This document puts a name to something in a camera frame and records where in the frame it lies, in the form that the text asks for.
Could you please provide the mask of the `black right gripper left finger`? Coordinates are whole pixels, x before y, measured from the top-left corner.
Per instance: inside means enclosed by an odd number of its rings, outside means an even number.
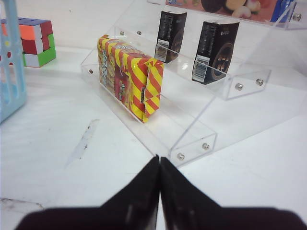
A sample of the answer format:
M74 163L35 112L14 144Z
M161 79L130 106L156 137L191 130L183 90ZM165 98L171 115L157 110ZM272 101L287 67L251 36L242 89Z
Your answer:
M159 157L153 157L101 206L48 208L27 214L18 230L153 230L159 201Z

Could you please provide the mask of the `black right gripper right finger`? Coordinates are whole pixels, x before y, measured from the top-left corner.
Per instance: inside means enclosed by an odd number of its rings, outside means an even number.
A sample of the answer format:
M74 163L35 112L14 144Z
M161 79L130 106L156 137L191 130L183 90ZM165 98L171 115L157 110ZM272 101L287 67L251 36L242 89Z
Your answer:
M305 230L294 212L273 207L223 207L160 159L161 199L168 230Z

